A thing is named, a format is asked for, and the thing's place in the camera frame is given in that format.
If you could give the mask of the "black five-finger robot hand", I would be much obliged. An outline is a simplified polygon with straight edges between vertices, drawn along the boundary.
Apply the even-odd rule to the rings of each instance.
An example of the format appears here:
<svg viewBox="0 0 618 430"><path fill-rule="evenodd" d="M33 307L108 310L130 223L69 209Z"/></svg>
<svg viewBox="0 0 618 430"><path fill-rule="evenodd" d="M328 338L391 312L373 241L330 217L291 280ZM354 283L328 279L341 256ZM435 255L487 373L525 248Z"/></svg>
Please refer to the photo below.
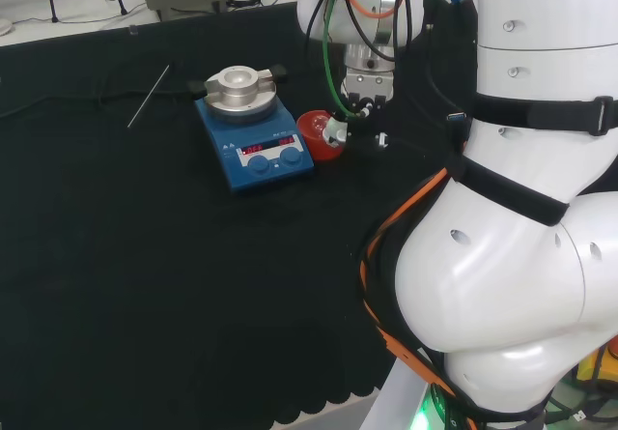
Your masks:
<svg viewBox="0 0 618 430"><path fill-rule="evenodd" d="M393 96L392 72L346 68L339 91L333 95L336 107L323 128L323 141L333 149L344 147L352 129L375 118Z"/></svg>

